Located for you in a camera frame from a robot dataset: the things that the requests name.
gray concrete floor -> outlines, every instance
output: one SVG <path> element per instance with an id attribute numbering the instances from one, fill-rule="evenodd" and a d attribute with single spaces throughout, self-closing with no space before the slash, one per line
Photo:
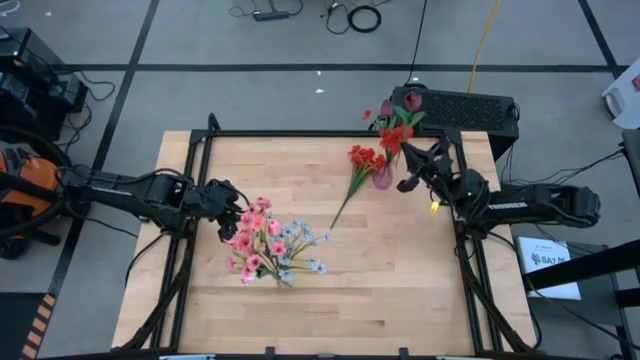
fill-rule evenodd
<path id="1" fill-rule="evenodd" d="M 229 7 L 247 6 L 249 1 L 160 0 L 140 63 L 410 63 L 420 1 L 385 4 L 379 8 L 383 24 L 378 31 L 351 31 L 343 36 L 324 28 L 320 15 L 329 1 L 303 1 L 305 9 L 299 16 L 256 23 L 227 13 Z M 266 1 L 257 2 L 267 7 Z M 25 0 L 0 23 L 33 28 L 66 63 L 128 64 L 151 3 Z M 276 3 L 282 8 L 297 6 L 293 0 Z M 588 0 L 588 4 L 617 63 L 629 65 L 640 57 L 640 38 L 633 35 L 640 2 Z M 491 0 L 429 1 L 417 62 L 471 64 L 492 5 Z M 332 24 L 343 26 L 343 21 L 337 15 Z M 504 0 L 480 63 L 607 65 L 577 0 Z M 111 80 L 118 87 L 125 76 L 116 71 L 87 75 Z M 137 71 L 104 170 L 130 174 L 151 170 L 164 131 L 202 128 L 211 111 L 225 129 L 361 129 L 362 110 L 377 107 L 406 76 L 395 71 Z M 414 76 L 431 88 L 451 91 L 465 91 L 469 79 L 466 72 L 417 72 Z M 621 130 L 611 123 L 600 100 L 612 81 L 609 73 L 491 72 L 478 74 L 475 91 L 513 96 L 520 104 L 521 138 L 514 151 L 513 176 L 537 179 L 560 168 L 586 165 L 617 148 Z M 100 103 L 89 102 L 94 119 L 71 150 L 75 162 L 93 162 L 115 100 L 114 95 Z M 635 219 L 640 201 L 623 160 L 604 163 L 573 183 L 589 186 L 600 195 L 602 220 L 588 230 L 551 229 L 554 235 L 610 246 L 638 237 L 640 223 Z M 130 215 L 100 206 L 92 216 L 134 232 L 139 227 Z M 65 234 L 69 224 L 61 220 L 52 227 Z M 517 235 L 539 235 L 527 226 L 513 230 Z M 132 238 L 99 225 L 84 225 L 41 357 L 109 349 L 134 246 Z M 34 244 L 21 259 L 0 261 L 0 291 L 47 291 L 61 249 Z M 632 273 L 621 274 L 619 281 L 623 288 L 638 285 Z M 627 313 L 640 342 L 640 313 Z M 536 314 L 542 323 L 542 349 L 550 354 L 600 359 L 619 351 L 615 341 L 573 319 Z"/>

green leaf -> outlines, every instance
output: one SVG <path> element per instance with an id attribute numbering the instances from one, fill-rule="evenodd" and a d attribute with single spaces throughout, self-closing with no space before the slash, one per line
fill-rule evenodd
<path id="1" fill-rule="evenodd" d="M 393 109 L 395 110 L 396 114 L 398 114 L 398 116 L 400 116 L 405 122 L 408 118 L 411 117 L 411 114 L 409 114 L 409 112 L 403 109 L 401 106 L 394 106 Z"/>
<path id="2" fill-rule="evenodd" d="M 414 127 L 417 123 L 424 118 L 424 111 L 420 111 L 419 113 L 415 113 L 411 116 L 411 121 L 409 122 L 409 127 Z"/>

light blue flower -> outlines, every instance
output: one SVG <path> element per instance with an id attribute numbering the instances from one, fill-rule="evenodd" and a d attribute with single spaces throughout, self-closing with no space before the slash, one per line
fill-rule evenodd
<path id="1" fill-rule="evenodd" d="M 283 265 L 283 266 L 291 265 L 291 259 L 282 255 L 278 255 L 278 262 L 280 262 L 280 265 Z"/>
<path id="2" fill-rule="evenodd" d="M 306 243 L 313 242 L 313 235 L 310 233 L 304 234 L 304 236 L 302 237 L 302 241 Z"/>
<path id="3" fill-rule="evenodd" d="M 317 265 L 315 266 L 315 269 L 313 269 L 314 271 L 317 271 L 318 274 L 320 275 L 324 275 L 327 273 L 327 264 L 324 263 L 317 263 Z"/>
<path id="4" fill-rule="evenodd" d="M 295 235 L 295 231 L 291 225 L 285 224 L 282 226 L 282 236 L 285 239 L 291 238 L 293 235 Z"/>
<path id="5" fill-rule="evenodd" d="M 280 280 L 284 282 L 291 283 L 293 281 L 293 273 L 291 271 L 280 270 L 280 272 L 278 272 L 278 276 L 280 277 Z"/>

white object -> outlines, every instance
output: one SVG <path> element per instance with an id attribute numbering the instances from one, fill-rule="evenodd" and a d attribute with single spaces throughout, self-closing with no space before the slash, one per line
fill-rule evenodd
<path id="1" fill-rule="evenodd" d="M 567 243 L 564 241 L 555 243 L 551 240 L 519 237 L 518 243 L 525 274 L 571 259 Z M 575 282 L 539 291 L 548 298 L 580 300 L 580 289 Z M 528 296 L 540 297 L 535 291 L 530 291 Z"/>
<path id="2" fill-rule="evenodd" d="M 632 81 L 640 76 L 640 59 L 602 93 L 605 104 L 614 116 L 613 123 L 623 129 L 640 128 L 640 90 Z"/>

red tulip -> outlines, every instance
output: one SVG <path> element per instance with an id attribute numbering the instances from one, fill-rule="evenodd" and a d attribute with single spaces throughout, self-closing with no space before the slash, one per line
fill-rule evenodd
<path id="1" fill-rule="evenodd" d="M 393 115 L 393 105 L 391 105 L 391 101 L 385 100 L 380 107 L 380 116 L 390 117 L 391 115 Z"/>
<path id="2" fill-rule="evenodd" d="M 404 106 L 410 112 L 417 112 L 422 107 L 422 96 L 420 94 L 409 93 L 404 98 Z"/>

